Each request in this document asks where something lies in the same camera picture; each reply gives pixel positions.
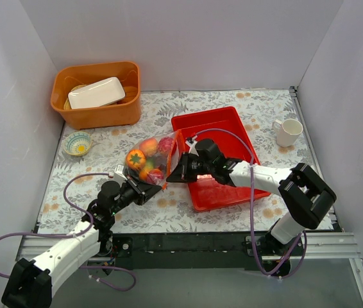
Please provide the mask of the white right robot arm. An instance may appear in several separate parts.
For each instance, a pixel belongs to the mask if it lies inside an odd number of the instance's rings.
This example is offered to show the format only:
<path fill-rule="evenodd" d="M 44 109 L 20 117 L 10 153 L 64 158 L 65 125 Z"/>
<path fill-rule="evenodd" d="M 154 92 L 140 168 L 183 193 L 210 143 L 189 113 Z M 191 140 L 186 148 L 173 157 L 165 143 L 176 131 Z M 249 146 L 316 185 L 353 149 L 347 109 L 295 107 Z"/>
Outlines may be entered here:
<path fill-rule="evenodd" d="M 264 167 L 238 158 L 225 157 L 211 139 L 195 143 L 183 153 L 168 182 L 193 183 L 210 175 L 219 184 L 252 187 L 280 196 L 287 213 L 260 240 L 272 254 L 281 255 L 302 231 L 315 230 L 337 197 L 329 185 L 308 165 L 293 168 Z"/>

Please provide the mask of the clear zip bag orange zipper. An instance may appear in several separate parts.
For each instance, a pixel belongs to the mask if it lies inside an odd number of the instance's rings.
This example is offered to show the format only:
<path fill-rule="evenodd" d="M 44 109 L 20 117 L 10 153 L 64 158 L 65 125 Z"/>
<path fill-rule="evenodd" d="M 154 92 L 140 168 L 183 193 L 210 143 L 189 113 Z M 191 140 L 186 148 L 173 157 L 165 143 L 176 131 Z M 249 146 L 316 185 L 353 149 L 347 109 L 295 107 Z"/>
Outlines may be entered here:
<path fill-rule="evenodd" d="M 184 139 L 179 130 L 144 139 L 127 152 L 124 174 L 164 189 L 166 179 L 176 168 L 184 149 Z"/>

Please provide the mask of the green orange mango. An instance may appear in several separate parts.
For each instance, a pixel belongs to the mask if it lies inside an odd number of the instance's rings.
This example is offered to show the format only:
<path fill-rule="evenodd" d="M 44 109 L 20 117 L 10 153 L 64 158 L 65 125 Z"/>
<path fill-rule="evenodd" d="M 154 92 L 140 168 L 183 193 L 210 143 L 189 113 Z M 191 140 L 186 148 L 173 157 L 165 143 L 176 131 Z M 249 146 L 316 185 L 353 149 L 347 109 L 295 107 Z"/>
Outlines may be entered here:
<path fill-rule="evenodd" d="M 146 160 L 146 163 L 144 165 L 144 168 L 147 170 L 147 171 L 150 171 L 152 169 L 155 168 L 155 160 L 153 158 L 148 158 Z"/>

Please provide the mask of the peach fruit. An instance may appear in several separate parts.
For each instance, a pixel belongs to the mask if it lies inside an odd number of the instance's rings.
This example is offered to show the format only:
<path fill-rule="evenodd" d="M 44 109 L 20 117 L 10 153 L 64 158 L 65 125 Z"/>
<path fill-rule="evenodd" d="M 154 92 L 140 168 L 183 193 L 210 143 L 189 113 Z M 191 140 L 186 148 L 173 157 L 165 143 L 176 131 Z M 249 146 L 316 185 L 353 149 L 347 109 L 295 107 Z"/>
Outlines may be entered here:
<path fill-rule="evenodd" d="M 139 150 L 143 152 L 146 157 L 152 157 L 157 153 L 158 141 L 152 137 L 142 141 L 139 144 Z"/>

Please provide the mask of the red plastic tray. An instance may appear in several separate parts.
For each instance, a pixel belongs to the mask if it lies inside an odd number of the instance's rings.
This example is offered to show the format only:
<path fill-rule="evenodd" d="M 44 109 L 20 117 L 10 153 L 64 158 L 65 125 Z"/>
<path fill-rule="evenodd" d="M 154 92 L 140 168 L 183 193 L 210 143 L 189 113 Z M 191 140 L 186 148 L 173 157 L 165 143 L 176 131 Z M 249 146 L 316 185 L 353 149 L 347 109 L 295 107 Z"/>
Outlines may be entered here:
<path fill-rule="evenodd" d="M 198 136 L 198 140 L 212 139 L 226 157 L 240 158 L 259 164 L 256 151 L 234 107 L 217 108 L 192 114 L 178 115 L 171 119 L 173 130 L 183 138 Z M 250 189 L 221 185 L 210 175 L 198 177 L 188 185 L 196 211 L 220 209 L 250 200 Z"/>

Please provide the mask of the orange red tomato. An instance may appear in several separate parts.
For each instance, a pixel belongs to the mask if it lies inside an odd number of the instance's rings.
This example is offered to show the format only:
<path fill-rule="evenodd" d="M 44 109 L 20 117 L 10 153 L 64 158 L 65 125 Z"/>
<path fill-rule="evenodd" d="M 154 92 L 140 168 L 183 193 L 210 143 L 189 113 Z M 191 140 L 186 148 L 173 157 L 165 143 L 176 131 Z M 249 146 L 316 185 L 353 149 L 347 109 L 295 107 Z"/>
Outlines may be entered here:
<path fill-rule="evenodd" d="M 140 170 L 146 164 L 145 154 L 138 149 L 133 149 L 126 156 L 126 165 L 133 170 Z"/>

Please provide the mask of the wrinkled red fruit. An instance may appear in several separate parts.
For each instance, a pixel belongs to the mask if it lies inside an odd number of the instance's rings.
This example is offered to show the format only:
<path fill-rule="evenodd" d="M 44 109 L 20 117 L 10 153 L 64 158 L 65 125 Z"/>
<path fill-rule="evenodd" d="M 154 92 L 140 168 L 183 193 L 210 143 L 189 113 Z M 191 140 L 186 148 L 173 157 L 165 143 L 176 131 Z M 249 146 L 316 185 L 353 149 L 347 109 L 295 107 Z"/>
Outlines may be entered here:
<path fill-rule="evenodd" d="M 163 137 L 159 140 L 157 145 L 157 152 L 163 156 L 171 154 L 173 152 L 173 137 Z"/>

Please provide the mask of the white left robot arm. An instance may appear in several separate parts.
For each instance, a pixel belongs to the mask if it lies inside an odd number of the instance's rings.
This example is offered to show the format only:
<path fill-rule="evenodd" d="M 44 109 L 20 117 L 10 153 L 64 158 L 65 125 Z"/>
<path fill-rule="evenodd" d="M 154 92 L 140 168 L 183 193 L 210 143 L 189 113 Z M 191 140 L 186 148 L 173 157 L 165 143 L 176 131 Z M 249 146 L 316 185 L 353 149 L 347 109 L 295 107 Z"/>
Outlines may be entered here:
<path fill-rule="evenodd" d="M 32 260 L 20 259 L 2 295 L 7 307 L 49 307 L 62 284 L 89 258 L 113 248 L 115 215 L 132 203 L 143 205 L 162 190 L 163 180 L 139 180 L 118 166 L 74 229 Z"/>

